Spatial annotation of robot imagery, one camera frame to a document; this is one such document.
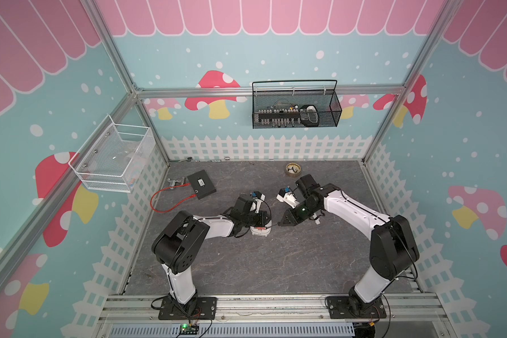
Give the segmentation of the white square alarm clock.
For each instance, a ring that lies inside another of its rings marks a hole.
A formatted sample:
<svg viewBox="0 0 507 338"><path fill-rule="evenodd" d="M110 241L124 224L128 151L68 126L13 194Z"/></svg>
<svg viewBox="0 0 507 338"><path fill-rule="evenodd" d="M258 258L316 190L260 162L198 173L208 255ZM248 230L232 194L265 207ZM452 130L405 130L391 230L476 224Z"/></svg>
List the white square alarm clock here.
<svg viewBox="0 0 507 338"><path fill-rule="evenodd" d="M267 237L271 232L272 225L269 224L267 227L250 227L252 235L259 237Z"/></svg>

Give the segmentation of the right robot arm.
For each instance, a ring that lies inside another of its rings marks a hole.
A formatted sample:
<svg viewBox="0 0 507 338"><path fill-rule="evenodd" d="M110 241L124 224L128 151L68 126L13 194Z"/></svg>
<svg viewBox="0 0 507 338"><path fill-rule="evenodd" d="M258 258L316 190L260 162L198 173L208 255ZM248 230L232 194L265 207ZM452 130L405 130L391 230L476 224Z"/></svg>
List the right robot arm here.
<svg viewBox="0 0 507 338"><path fill-rule="evenodd" d="M420 258L411 226L402 215L389 216L375 211L334 184L318 184L311 175L300 177L296 186L304 201L297 201L292 189L281 189L277 200L290 208L278 225L296 226L323 211L354 226L370 241L370 267L349 290L350 304L356 309L373 305L388 286Z"/></svg>

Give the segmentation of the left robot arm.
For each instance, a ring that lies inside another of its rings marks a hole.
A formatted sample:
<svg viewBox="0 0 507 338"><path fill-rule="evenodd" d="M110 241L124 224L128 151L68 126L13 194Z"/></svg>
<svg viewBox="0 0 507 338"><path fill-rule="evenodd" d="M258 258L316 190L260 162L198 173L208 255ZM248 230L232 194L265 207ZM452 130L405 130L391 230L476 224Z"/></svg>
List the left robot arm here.
<svg viewBox="0 0 507 338"><path fill-rule="evenodd" d="M216 216L180 211L152 244L152 253L166 273L169 297L182 310L192 312L197 304L191 265L203 243L212 238L241 238L249 233L266 236L272 228L272 212L266 196L258 191L238 197L235 205Z"/></svg>

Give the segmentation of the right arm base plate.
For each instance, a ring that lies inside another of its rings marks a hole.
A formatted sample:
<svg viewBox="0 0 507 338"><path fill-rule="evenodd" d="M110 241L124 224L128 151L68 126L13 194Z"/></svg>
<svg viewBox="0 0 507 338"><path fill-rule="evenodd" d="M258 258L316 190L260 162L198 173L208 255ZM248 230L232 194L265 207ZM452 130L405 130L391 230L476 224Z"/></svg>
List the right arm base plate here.
<svg viewBox="0 0 507 338"><path fill-rule="evenodd" d="M355 296L329 296L325 298L325 307L331 319L364 319L378 321L387 318L381 297L370 303L363 303Z"/></svg>

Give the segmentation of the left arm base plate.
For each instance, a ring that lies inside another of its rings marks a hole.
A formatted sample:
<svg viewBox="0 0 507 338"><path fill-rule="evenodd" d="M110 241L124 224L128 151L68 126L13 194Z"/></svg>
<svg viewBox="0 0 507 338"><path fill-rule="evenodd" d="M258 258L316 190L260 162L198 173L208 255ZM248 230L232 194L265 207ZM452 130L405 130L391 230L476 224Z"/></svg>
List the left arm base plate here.
<svg viewBox="0 0 507 338"><path fill-rule="evenodd" d="M217 309L217 297L197 297L194 296L187 304L178 303L170 295L163 298L162 303L157 310L160 321L182 320L182 319L200 319L214 320Z"/></svg>

